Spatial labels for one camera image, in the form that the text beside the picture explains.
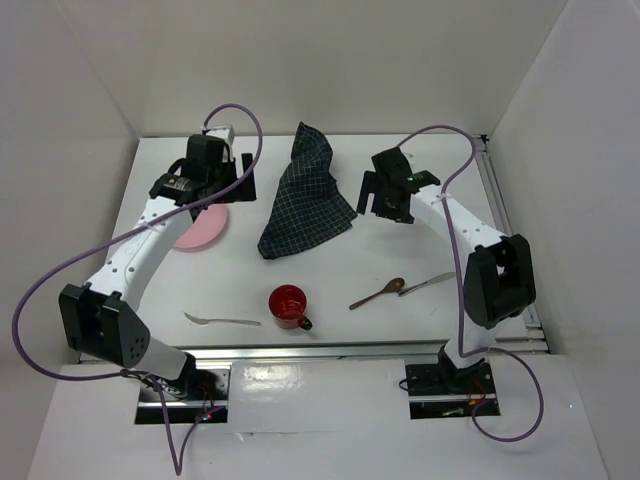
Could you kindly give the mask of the pink plastic plate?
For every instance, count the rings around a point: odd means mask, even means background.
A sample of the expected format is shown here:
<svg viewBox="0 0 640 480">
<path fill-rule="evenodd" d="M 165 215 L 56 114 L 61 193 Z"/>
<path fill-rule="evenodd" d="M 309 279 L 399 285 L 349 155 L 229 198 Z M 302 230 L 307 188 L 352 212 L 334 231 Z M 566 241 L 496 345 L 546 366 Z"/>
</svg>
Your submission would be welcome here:
<svg viewBox="0 0 640 480">
<path fill-rule="evenodd" d="M 174 243 L 181 252 L 196 252 L 210 247 L 224 232 L 229 217 L 226 205 L 215 204 L 202 211 L 193 225 Z"/>
</svg>

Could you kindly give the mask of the dark checked cloth placemat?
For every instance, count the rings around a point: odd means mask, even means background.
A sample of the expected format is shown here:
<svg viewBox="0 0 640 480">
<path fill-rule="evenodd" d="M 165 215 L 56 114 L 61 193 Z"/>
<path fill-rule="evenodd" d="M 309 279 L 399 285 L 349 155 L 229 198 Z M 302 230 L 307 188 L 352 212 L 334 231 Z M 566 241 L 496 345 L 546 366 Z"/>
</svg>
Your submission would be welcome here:
<svg viewBox="0 0 640 480">
<path fill-rule="evenodd" d="M 333 149 L 326 136 L 301 122 L 257 244 L 263 259 L 305 252 L 352 227 L 356 212 L 330 173 L 332 159 Z"/>
</svg>

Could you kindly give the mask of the brown wooden spoon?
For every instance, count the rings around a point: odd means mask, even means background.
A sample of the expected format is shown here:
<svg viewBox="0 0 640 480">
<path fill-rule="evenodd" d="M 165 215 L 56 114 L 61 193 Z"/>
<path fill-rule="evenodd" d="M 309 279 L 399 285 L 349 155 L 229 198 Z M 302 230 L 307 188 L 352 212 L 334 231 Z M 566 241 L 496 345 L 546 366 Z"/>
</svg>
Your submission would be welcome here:
<svg viewBox="0 0 640 480">
<path fill-rule="evenodd" d="M 355 310 L 363 305 L 365 305 L 366 303 L 368 303 L 369 301 L 372 301 L 374 299 L 376 299 L 377 297 L 381 296 L 381 295 L 386 295 L 386 294 L 396 294 L 398 293 L 400 290 L 402 290 L 405 286 L 405 280 L 401 277 L 397 277 L 397 278 L 393 278 L 391 279 L 382 289 L 380 289 L 379 291 L 361 299 L 358 300 L 356 302 L 354 302 L 353 304 L 351 304 L 349 306 L 350 310 Z"/>
</svg>

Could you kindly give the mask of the silver metal fork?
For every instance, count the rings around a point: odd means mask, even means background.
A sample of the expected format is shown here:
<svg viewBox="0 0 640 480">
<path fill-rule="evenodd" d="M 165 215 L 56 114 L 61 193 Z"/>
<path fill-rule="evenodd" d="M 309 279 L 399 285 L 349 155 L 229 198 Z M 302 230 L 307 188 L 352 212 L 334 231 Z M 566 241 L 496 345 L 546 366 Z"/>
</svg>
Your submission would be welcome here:
<svg viewBox="0 0 640 480">
<path fill-rule="evenodd" d="M 248 326 L 248 327 L 261 327 L 262 323 L 260 321 L 255 320 L 243 320 L 243 319 L 226 319 L 226 318 L 202 318 L 195 315 L 191 315 L 187 312 L 183 313 L 184 317 L 190 322 L 200 325 L 200 326 L 209 326 L 216 324 L 227 324 L 227 325 L 239 325 L 239 326 Z"/>
</svg>

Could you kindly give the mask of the red enamel mug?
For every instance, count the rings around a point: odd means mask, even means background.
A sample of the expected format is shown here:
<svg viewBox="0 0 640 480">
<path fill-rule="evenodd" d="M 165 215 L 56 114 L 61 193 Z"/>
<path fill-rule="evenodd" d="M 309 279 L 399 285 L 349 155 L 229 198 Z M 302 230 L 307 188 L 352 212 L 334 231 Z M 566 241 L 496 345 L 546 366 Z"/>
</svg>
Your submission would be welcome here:
<svg viewBox="0 0 640 480">
<path fill-rule="evenodd" d="M 306 316 L 307 297 L 294 285 L 281 285 L 269 296 L 268 307 L 278 327 L 310 331 L 313 323 Z"/>
</svg>

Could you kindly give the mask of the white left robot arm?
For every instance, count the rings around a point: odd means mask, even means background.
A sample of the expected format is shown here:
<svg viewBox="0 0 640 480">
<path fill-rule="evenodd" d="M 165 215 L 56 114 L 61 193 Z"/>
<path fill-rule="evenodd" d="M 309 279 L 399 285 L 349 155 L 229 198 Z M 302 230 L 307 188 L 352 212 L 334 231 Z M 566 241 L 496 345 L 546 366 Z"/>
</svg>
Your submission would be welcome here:
<svg viewBox="0 0 640 480">
<path fill-rule="evenodd" d="M 155 339 L 137 310 L 158 267 L 178 240 L 215 204 L 256 198 L 252 155 L 233 154 L 230 126 L 204 129 L 187 141 L 186 154 L 154 183 L 136 223 L 103 267 L 83 285 L 68 284 L 59 307 L 68 346 L 127 370 L 153 375 L 176 399 L 198 392 L 209 374 L 193 355 Z"/>
</svg>

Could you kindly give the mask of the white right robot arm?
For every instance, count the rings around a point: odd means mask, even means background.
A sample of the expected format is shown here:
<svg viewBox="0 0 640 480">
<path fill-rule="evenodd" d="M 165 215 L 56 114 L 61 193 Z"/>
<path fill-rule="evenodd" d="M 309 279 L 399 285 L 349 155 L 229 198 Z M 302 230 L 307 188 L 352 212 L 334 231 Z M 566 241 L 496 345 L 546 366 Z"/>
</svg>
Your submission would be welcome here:
<svg viewBox="0 0 640 480">
<path fill-rule="evenodd" d="M 459 313 L 453 337 L 438 353 L 433 378 L 460 391 L 483 365 L 502 322 L 536 299 L 531 250 L 520 234 L 488 226 L 448 192 L 450 183 L 427 170 L 413 172 L 401 149 L 372 158 L 357 211 L 397 223 L 421 221 L 452 248 Z"/>
</svg>

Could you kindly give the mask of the silver table knife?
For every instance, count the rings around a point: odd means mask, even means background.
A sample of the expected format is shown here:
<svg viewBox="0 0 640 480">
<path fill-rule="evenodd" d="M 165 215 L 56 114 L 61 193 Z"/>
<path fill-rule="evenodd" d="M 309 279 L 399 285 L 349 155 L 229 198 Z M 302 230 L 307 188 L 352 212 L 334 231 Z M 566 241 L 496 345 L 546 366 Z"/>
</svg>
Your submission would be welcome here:
<svg viewBox="0 0 640 480">
<path fill-rule="evenodd" d="M 456 273 L 455 272 L 447 272 L 447 273 L 443 273 L 443 274 L 439 274 L 429 280 L 423 281 L 421 283 L 409 286 L 409 287 L 404 287 L 403 289 L 398 291 L 398 295 L 400 297 L 404 297 L 410 293 L 413 293 L 416 290 L 419 290 L 421 288 L 427 287 L 427 286 L 431 286 L 431 285 L 435 285 L 441 282 L 445 282 L 447 280 L 453 279 L 456 277 Z"/>
</svg>

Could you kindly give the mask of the aluminium front rail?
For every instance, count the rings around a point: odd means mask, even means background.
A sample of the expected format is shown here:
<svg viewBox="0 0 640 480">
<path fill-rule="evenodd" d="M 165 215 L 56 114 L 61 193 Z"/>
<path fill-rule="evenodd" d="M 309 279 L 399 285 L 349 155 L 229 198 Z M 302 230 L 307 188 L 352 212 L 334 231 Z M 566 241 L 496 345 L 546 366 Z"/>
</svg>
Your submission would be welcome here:
<svg viewBox="0 0 640 480">
<path fill-rule="evenodd" d="M 436 355 L 440 348 L 441 342 L 408 342 L 253 348 L 197 348 L 188 350 L 188 353 L 191 353 L 200 361 L 297 361 L 432 356 Z"/>
</svg>

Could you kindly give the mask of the aluminium rail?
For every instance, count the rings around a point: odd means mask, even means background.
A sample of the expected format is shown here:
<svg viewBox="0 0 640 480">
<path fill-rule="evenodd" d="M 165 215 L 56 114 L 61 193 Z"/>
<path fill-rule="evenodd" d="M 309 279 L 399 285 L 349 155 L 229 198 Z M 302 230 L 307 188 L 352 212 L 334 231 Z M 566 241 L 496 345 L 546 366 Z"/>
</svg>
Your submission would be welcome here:
<svg viewBox="0 0 640 480">
<path fill-rule="evenodd" d="M 496 229 L 508 236 L 512 236 L 514 231 L 489 156 L 489 137 L 487 135 L 478 135 L 475 137 L 475 142 L 477 147 L 476 164 L 482 178 Z M 527 338 L 531 341 L 545 340 L 545 334 L 534 305 L 529 305 L 523 311 L 522 317 L 524 326 L 527 329 Z"/>
<path fill-rule="evenodd" d="M 297 361 L 432 356 L 436 355 L 440 348 L 441 342 L 408 342 L 253 348 L 197 348 L 188 350 L 188 353 L 191 353 L 200 361 Z"/>
</svg>

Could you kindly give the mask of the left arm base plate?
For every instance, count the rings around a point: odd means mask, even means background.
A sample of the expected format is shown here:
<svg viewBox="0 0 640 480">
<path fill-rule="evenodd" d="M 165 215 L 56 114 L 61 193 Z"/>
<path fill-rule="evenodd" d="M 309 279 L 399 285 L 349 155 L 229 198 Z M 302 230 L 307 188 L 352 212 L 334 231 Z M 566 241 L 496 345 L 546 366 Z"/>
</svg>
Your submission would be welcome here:
<svg viewBox="0 0 640 480">
<path fill-rule="evenodd" d="M 228 398 L 231 380 L 229 364 L 215 364 L 207 368 L 208 376 L 188 394 L 172 390 L 162 381 L 168 419 L 171 425 L 192 424 L 202 417 L 203 424 L 222 424 L 228 419 Z M 164 423 L 160 395 L 150 381 L 145 380 L 139 390 L 136 425 L 161 425 Z"/>
</svg>

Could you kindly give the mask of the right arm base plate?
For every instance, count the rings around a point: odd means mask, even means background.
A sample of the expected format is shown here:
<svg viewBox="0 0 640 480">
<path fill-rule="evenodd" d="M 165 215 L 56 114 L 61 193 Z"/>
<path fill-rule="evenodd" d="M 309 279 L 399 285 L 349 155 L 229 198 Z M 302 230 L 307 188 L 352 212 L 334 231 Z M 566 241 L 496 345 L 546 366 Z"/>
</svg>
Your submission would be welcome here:
<svg viewBox="0 0 640 480">
<path fill-rule="evenodd" d="M 470 417 L 476 406 L 480 406 L 479 417 L 500 415 L 492 370 L 487 362 L 470 375 L 450 383 L 445 382 L 436 364 L 409 364 L 405 372 L 398 386 L 408 395 L 412 420 Z"/>
</svg>

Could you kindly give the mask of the aluminium right side rail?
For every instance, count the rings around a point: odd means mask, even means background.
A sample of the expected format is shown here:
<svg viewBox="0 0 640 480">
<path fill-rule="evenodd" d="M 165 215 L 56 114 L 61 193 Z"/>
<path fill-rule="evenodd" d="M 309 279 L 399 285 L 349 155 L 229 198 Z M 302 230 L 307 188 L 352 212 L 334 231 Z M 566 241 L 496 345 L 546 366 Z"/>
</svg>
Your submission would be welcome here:
<svg viewBox="0 0 640 480">
<path fill-rule="evenodd" d="M 482 178 L 496 229 L 508 236 L 512 236 L 514 231 L 489 156 L 489 137 L 487 135 L 478 135 L 475 137 L 475 142 L 477 147 L 476 164 Z M 545 340 L 545 334 L 534 305 L 529 305 L 523 311 L 522 317 L 524 326 L 527 329 L 527 338 L 531 341 Z"/>
</svg>

